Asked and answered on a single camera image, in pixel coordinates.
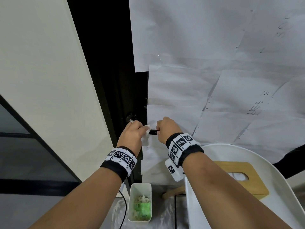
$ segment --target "finger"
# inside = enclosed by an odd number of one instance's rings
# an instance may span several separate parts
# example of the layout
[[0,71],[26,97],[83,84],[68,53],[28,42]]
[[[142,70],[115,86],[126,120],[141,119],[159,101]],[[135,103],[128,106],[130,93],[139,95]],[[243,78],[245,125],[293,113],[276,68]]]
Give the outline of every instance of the finger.
[[129,122],[127,125],[126,125],[126,127],[125,127],[125,129],[124,130],[126,130],[126,129],[128,129],[130,126],[131,126],[131,122]]
[[136,130],[136,129],[140,128],[140,127],[143,127],[142,123],[139,122],[139,121],[134,121],[134,122],[130,125],[129,129]]
[[138,132],[139,132],[140,136],[143,137],[144,135],[146,135],[146,131],[149,129],[150,129],[150,127],[143,126],[138,129]]
[[160,120],[160,121],[157,121],[157,130],[160,130],[160,125],[161,125],[161,122],[162,122],[162,120]]

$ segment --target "white wall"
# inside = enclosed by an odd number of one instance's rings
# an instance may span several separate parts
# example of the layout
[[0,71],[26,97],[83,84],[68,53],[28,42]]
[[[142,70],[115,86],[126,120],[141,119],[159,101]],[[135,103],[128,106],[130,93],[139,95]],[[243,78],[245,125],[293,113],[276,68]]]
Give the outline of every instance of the white wall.
[[112,146],[67,0],[0,0],[0,94],[84,181]]

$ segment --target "black cable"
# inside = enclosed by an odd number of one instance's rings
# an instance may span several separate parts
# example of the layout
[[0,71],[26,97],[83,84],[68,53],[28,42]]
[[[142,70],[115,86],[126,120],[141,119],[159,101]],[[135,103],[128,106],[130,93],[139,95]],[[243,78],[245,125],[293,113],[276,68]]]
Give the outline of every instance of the black cable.
[[121,229],[121,227],[122,227],[122,225],[123,225],[123,222],[124,222],[124,220],[125,220],[126,212],[127,212],[127,202],[126,202],[126,199],[124,198],[124,195],[122,194],[122,192],[121,192],[121,191],[119,191],[119,192],[120,192],[121,196],[123,197],[123,199],[124,199],[124,201],[125,201],[125,206],[126,206],[126,208],[125,208],[125,215],[124,215],[122,224],[121,224],[121,226],[120,226],[120,229]]
[[177,229],[177,208],[176,208],[176,196],[175,196],[175,229]]

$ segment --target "wristband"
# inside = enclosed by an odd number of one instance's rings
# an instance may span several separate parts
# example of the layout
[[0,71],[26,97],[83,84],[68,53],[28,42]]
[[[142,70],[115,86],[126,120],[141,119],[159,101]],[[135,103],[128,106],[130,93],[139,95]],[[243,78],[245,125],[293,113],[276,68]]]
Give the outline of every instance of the wristband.
[[168,156],[177,168],[182,166],[185,158],[196,152],[203,152],[200,143],[195,141],[188,133],[175,133],[167,141]]
[[125,146],[111,150],[100,167],[105,167],[120,176],[122,183],[130,176],[137,159],[135,154]]

